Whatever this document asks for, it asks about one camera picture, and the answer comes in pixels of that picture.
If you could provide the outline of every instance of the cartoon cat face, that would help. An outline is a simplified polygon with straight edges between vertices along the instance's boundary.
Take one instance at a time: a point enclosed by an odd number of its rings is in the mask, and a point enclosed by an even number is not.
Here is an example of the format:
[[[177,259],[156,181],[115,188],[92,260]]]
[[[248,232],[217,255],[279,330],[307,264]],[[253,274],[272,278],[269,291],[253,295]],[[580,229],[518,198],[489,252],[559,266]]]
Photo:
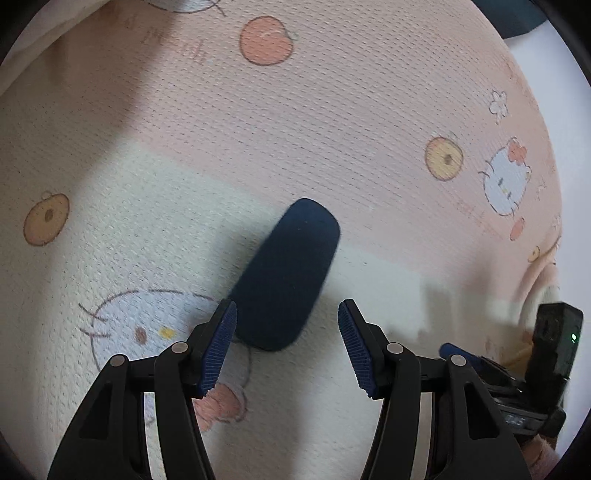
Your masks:
[[[525,164],[527,150],[510,140],[488,162],[484,172],[486,198],[499,215],[510,215],[517,210],[531,177],[531,168]]]
[[[146,0],[162,10],[190,14],[215,7],[217,0]]]
[[[159,355],[172,343],[186,340],[195,325],[209,321],[216,307],[216,301],[193,293],[127,291],[103,302],[95,313],[82,307],[92,321],[90,328],[80,330],[90,336],[96,365],[101,369],[117,353],[124,353],[130,360]],[[248,381],[249,372],[249,348],[232,342],[218,378],[218,385],[224,388],[217,396],[212,390],[214,403],[220,403],[217,397],[228,399],[228,408],[218,405],[219,416],[225,420],[243,416],[245,398],[242,387]],[[208,401],[210,399],[206,397],[194,402],[198,420],[199,402]],[[153,394],[146,394],[144,404],[145,421],[151,423],[154,421]],[[232,411],[232,418],[227,418],[230,413],[226,410]],[[209,428],[212,419],[205,420],[199,423]]]

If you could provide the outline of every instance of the dark teal object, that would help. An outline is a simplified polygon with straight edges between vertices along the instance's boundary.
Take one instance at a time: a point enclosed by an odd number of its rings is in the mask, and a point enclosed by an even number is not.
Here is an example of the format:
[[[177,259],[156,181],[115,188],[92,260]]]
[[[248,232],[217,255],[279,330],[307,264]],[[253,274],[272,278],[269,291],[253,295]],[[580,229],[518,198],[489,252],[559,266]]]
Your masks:
[[[271,352],[292,344],[318,299],[340,238],[330,212],[310,199],[291,205],[228,295],[236,336]]]
[[[532,31],[547,20],[530,0],[472,0],[504,40]]]

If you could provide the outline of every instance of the metal pivot screw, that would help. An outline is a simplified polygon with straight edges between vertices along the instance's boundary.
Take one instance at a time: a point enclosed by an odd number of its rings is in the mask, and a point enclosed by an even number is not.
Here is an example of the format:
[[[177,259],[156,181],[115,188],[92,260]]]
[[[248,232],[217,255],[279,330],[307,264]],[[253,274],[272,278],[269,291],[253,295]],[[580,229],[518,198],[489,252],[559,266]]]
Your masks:
[[[452,355],[452,363],[458,367],[466,365],[466,359],[461,355]]]
[[[392,342],[388,344],[386,350],[390,353],[393,353],[394,355],[400,355],[402,352],[404,352],[404,347],[399,343]]]
[[[171,348],[174,353],[185,353],[188,349],[187,342],[177,342]]]
[[[111,359],[110,363],[111,363],[112,367],[120,367],[121,365],[123,365],[125,363],[125,357],[123,355],[115,355]]]

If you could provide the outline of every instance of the orange fruit print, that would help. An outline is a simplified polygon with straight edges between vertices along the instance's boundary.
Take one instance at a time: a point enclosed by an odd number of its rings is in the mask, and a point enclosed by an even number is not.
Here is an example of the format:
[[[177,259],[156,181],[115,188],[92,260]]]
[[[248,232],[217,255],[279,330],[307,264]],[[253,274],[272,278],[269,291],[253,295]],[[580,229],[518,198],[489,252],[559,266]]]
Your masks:
[[[285,26],[275,17],[254,18],[240,33],[240,51],[255,65],[277,65],[289,58],[293,48]]]

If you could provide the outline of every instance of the hello kitty print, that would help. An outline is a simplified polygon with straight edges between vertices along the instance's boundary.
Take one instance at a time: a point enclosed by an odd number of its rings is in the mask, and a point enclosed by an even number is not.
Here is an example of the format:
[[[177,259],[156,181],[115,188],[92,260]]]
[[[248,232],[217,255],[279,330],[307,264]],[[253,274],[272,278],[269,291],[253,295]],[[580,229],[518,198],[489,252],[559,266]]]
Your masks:
[[[98,371],[113,355],[130,360],[159,355],[174,342],[186,340],[195,325],[209,321],[217,301],[175,290],[129,290],[106,299],[95,312],[79,305],[87,316],[80,330],[90,337]],[[202,432],[217,421],[238,421],[246,413],[244,385],[250,376],[250,347],[234,340],[217,385],[207,397],[193,400]],[[154,394],[144,394],[146,424],[154,417]]]
[[[531,168],[525,164],[527,149],[511,138],[491,161],[484,172],[484,192],[492,208],[499,215],[511,215],[519,207]]]

